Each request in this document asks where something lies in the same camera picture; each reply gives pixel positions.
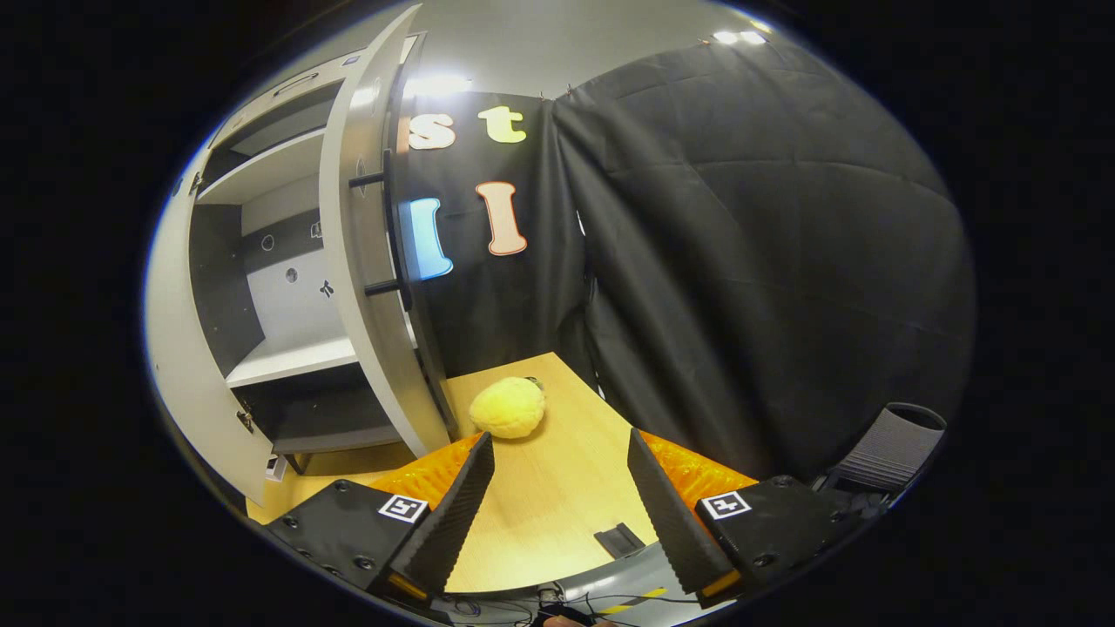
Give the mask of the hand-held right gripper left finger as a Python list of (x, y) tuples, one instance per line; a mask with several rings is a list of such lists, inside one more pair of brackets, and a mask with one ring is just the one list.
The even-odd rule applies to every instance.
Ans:
[(433, 602), (449, 583), (496, 467), (489, 433), (479, 432), (374, 488), (339, 479), (264, 529), (361, 591)]

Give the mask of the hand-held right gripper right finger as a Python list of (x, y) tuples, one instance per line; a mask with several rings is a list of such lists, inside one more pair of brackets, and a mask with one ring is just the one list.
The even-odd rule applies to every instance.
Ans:
[(682, 591), (754, 599), (849, 543), (863, 517), (789, 475), (756, 481), (644, 431), (626, 467)]

